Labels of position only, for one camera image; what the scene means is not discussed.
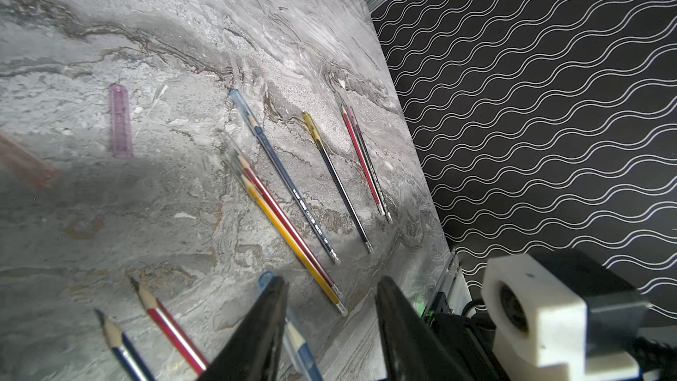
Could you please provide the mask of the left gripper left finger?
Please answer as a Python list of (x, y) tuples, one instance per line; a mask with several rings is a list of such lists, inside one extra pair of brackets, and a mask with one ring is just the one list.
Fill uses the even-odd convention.
[(289, 286), (274, 276), (200, 380), (275, 380)]

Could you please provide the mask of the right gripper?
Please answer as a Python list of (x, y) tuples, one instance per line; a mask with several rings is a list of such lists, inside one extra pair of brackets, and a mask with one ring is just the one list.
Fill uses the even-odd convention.
[(454, 314), (444, 292), (438, 291), (422, 315), (447, 353), (465, 368), (474, 380), (497, 380), (491, 351), (495, 325), (486, 312), (469, 313), (484, 305), (482, 299), (467, 303), (461, 314)]

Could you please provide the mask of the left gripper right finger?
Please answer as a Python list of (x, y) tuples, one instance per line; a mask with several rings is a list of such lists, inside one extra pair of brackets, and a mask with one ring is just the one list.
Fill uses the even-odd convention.
[(396, 282), (377, 284), (377, 318), (388, 380), (471, 380), (423, 323)]

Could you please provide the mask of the light blue capped pencil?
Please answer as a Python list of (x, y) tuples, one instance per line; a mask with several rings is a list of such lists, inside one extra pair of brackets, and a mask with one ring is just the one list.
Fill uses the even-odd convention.
[(286, 308), (283, 344), (298, 374), (302, 375), (305, 380), (323, 381), (316, 359), (301, 334), (300, 324), (289, 304)]

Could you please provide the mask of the purple transparent pencil cap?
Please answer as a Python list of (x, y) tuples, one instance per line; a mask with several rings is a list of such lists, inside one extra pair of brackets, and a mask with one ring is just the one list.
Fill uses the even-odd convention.
[(130, 159), (133, 156), (133, 144), (129, 93), (125, 86), (113, 84), (109, 88), (109, 96), (113, 156), (117, 159)]

